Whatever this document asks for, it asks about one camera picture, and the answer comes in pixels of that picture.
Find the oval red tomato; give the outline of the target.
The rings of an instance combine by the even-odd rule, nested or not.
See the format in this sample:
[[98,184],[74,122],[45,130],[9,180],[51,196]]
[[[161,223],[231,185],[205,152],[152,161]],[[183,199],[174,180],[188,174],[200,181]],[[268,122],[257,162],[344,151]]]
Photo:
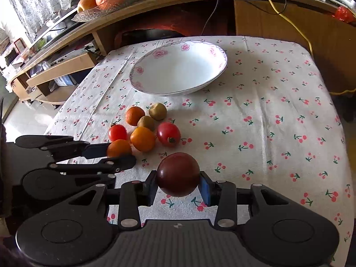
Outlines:
[[156,136],[163,146],[169,147],[176,146],[181,138],[178,127],[170,122],[160,123],[156,130]]

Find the green-brown kiwi fruit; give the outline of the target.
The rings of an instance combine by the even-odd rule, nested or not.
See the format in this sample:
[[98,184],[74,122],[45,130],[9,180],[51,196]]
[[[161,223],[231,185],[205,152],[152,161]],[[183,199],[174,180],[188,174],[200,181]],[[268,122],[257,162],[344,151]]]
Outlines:
[[154,131],[156,127],[155,120],[151,116],[142,116],[137,124],[138,127],[145,127],[150,131]]

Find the dark red large tomato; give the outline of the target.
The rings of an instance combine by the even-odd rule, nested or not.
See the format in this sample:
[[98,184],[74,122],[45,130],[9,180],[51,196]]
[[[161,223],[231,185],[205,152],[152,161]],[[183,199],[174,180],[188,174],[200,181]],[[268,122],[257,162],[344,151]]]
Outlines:
[[192,193],[200,180],[196,159],[184,152],[175,152],[164,158],[157,168],[157,184],[170,196],[183,197]]

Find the yellow apple in dish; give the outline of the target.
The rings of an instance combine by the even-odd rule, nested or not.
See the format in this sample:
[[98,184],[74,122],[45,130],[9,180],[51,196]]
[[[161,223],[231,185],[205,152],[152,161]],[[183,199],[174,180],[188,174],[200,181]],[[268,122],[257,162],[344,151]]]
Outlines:
[[96,0],[80,0],[77,6],[77,12],[84,12],[91,8],[95,8],[96,6]]

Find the curved wooden tv cabinet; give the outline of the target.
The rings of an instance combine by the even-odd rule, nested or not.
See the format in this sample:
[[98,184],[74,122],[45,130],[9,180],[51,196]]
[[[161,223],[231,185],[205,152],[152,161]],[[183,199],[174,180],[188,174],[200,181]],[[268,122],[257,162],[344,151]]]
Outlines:
[[337,7],[318,0],[139,0],[81,24],[40,50],[9,81],[21,100],[30,69],[62,48],[91,36],[102,55],[121,45],[120,34],[163,28],[183,36],[241,35],[295,42],[312,48],[326,86],[334,95],[355,90],[355,24],[336,17]]

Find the white floral ceramic bowl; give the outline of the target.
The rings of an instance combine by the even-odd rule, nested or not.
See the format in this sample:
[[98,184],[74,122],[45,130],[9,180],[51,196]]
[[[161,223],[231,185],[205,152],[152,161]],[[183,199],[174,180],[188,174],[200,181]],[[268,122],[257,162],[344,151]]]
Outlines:
[[201,90],[219,78],[227,67],[227,54],[219,46],[199,40],[169,43],[143,55],[129,79],[142,93],[185,95]]

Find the glass fruit dish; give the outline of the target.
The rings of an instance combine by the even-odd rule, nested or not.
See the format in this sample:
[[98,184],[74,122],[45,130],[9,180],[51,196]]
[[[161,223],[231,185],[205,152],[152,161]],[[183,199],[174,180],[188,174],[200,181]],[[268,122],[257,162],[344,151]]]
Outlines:
[[121,10],[122,8],[131,5],[135,1],[136,0],[106,0],[99,6],[77,13],[72,18],[72,21],[91,22],[92,20],[102,18],[117,10]]

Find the red basin under cabinet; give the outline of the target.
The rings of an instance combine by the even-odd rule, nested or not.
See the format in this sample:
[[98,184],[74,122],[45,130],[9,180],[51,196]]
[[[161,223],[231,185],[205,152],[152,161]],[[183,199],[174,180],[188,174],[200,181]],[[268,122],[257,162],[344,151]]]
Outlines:
[[154,10],[118,22],[113,45],[118,49],[164,38],[227,35],[229,24],[228,18],[217,13],[210,18],[197,10]]

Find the tan kiwi fruit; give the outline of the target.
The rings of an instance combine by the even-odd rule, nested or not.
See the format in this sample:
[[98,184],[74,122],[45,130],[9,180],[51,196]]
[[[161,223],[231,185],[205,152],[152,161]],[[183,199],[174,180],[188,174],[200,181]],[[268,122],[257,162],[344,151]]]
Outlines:
[[148,112],[149,112],[149,115],[156,121],[164,120],[166,118],[166,115],[167,115],[167,109],[161,103],[153,104],[149,108]]

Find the small red tomato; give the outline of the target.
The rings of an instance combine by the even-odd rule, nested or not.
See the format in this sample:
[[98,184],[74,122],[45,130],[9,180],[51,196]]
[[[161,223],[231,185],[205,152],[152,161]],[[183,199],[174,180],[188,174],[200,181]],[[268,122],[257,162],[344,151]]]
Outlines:
[[114,142],[116,140],[127,140],[127,130],[121,124],[112,125],[109,129],[109,140]]

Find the red plastic bag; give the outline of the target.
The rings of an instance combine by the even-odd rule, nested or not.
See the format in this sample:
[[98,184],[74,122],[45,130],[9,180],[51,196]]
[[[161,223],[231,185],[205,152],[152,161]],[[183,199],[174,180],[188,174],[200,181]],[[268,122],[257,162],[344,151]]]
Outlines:
[[353,12],[351,12],[348,8],[344,6],[338,7],[336,12],[334,13],[334,17],[346,23],[355,22],[355,15],[353,14]]

